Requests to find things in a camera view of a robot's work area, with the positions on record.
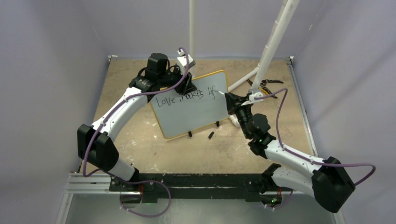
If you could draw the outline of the yellow-framed whiteboard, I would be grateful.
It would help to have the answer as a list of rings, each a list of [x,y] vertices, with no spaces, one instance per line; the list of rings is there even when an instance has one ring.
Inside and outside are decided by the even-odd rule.
[[[163,137],[172,139],[227,119],[226,99],[217,92],[228,92],[227,81],[227,73],[219,70],[193,79],[197,90],[184,96],[175,90],[154,96],[150,105]]]

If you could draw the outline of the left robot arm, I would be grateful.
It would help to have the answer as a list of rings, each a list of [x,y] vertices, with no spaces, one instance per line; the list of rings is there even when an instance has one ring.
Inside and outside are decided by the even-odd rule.
[[[155,95],[175,90],[184,96],[197,89],[189,72],[195,65],[193,57],[183,48],[178,53],[174,65],[165,54],[151,54],[146,67],[139,70],[115,105],[91,125],[82,124],[78,128],[78,156],[83,162],[84,177],[103,171],[120,178],[128,191],[138,188],[139,170],[120,157],[114,141],[127,122]],[[86,171],[88,163],[96,167],[94,172]]]

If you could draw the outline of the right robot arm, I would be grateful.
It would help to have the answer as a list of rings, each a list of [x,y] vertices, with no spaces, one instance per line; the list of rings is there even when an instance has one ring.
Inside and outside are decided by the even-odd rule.
[[[250,150],[274,163],[262,174],[262,190],[286,187],[313,197],[325,210],[337,213],[355,191],[356,185],[334,157],[323,159],[280,143],[269,133],[264,114],[252,114],[252,98],[225,93],[229,115],[235,115]]]

